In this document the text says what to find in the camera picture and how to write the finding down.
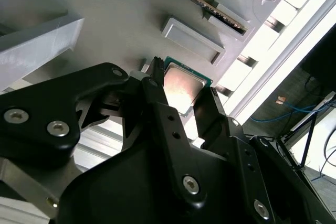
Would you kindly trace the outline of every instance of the bolt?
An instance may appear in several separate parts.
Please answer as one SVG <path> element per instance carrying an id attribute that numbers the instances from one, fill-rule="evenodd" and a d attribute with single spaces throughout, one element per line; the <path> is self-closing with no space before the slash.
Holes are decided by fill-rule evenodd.
<path id="1" fill-rule="evenodd" d="M 263 203 L 261 203 L 259 200 L 254 201 L 254 209 L 257 211 L 257 213 L 265 220 L 269 219 L 269 212 L 267 208 L 264 206 Z"/>
<path id="2" fill-rule="evenodd" d="M 48 124 L 47 131 L 53 136 L 66 136 L 70 128 L 65 122 L 53 121 Z"/>
<path id="3" fill-rule="evenodd" d="M 232 118 L 232 119 L 231 119 L 231 122 L 233 122 L 233 124 L 234 124 L 235 126 L 237 126 L 237 127 L 239 126 L 239 123 L 238 123 L 235 119 Z"/>
<path id="4" fill-rule="evenodd" d="M 58 204 L 56 203 L 56 201 L 55 201 L 54 199 L 48 197 L 48 198 L 46 199 L 46 201 L 47 201 L 47 203 L 48 203 L 50 206 L 52 206 L 52 207 L 54 207 L 54 208 L 57 208 L 57 207 L 58 207 Z"/>
<path id="5" fill-rule="evenodd" d="M 114 69 L 114 70 L 113 70 L 113 73 L 114 73 L 116 76 L 122 76 L 122 72 L 119 71 L 118 69 Z"/>
<path id="6" fill-rule="evenodd" d="M 158 86 L 158 85 L 157 85 L 157 82 L 154 81 L 153 79 L 150 79 L 150 80 L 149 80 L 149 83 L 150 83 L 151 85 L 155 86 L 155 87 Z"/>
<path id="7" fill-rule="evenodd" d="M 8 123 L 24 123 L 29 119 L 29 115 L 26 111 L 20 109 L 7 110 L 4 114 L 4 119 Z"/>
<path id="8" fill-rule="evenodd" d="M 183 186 L 191 194 L 198 194 L 200 190 L 197 181 L 191 176 L 183 178 Z"/>
<path id="9" fill-rule="evenodd" d="M 265 143 L 265 140 L 262 138 L 259 138 L 259 141 L 263 144 L 263 146 L 268 147 L 268 144 Z"/>

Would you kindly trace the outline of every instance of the screw hole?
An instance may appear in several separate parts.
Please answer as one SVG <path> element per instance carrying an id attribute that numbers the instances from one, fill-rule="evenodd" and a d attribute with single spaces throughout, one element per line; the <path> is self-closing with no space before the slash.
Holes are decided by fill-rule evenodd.
<path id="1" fill-rule="evenodd" d="M 55 124 L 54 127 L 52 127 L 56 131 L 63 131 L 64 128 L 61 124 Z"/>
<path id="2" fill-rule="evenodd" d="M 247 167 L 250 169 L 251 172 L 255 171 L 255 169 L 254 169 L 254 167 L 252 165 L 248 164 Z"/>
<path id="3" fill-rule="evenodd" d="M 119 71 L 118 69 L 113 69 L 113 73 L 114 73 L 116 76 L 122 76 L 122 72 Z"/>
<path id="4" fill-rule="evenodd" d="M 176 139 L 180 139 L 181 136 L 177 132 L 173 132 L 173 137 Z"/>

